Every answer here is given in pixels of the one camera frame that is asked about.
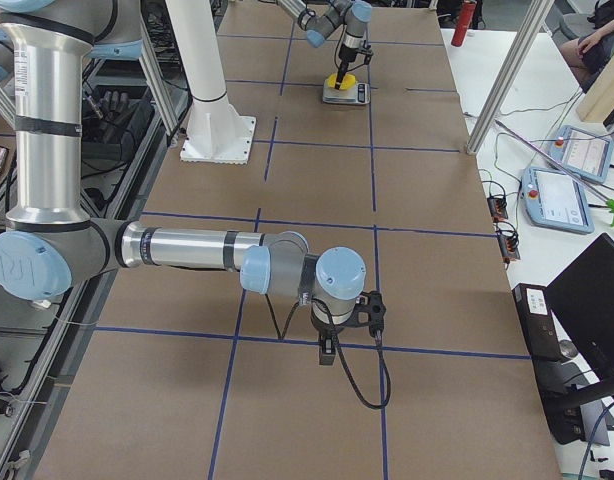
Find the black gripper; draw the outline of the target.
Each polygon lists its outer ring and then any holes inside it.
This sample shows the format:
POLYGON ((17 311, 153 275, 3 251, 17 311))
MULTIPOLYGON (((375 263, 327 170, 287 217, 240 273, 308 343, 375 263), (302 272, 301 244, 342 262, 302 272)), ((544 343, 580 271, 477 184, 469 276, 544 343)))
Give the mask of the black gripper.
POLYGON ((353 71, 361 68, 362 66, 368 65, 371 62, 372 57, 373 50, 367 43, 363 43, 357 48, 342 45, 338 51, 339 63, 337 65, 337 74, 339 75, 339 79, 341 79, 345 73, 352 74, 353 71), (353 66, 359 55, 363 57, 363 61, 360 64, 353 66))
POLYGON ((331 326, 319 319, 311 320, 313 327, 318 332, 318 361, 320 366, 332 366, 336 358, 334 337, 343 331, 342 326, 331 326))

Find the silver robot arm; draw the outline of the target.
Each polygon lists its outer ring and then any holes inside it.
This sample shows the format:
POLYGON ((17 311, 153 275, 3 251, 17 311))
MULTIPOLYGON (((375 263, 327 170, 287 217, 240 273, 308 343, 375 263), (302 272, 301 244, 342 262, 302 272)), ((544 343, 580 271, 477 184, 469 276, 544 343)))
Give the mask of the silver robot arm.
POLYGON ((96 275, 139 265, 235 271, 241 286, 311 309, 320 362, 341 357, 339 333, 371 310, 366 267, 352 249, 313 255, 300 234, 146 227, 94 219, 81 206, 82 66, 86 56, 137 58, 136 1, 2 1, 13 44, 16 205, 0 234, 0 285, 50 299, 96 275))
POLYGON ((324 84, 325 93, 346 92, 358 85, 350 65, 357 56, 364 56, 363 64, 371 62, 373 51, 367 42, 367 27, 373 7, 366 1, 329 1, 328 9, 318 15, 304 1, 275 1, 297 26, 305 32, 308 43, 319 48, 339 27, 344 28, 338 48, 337 71, 324 84))

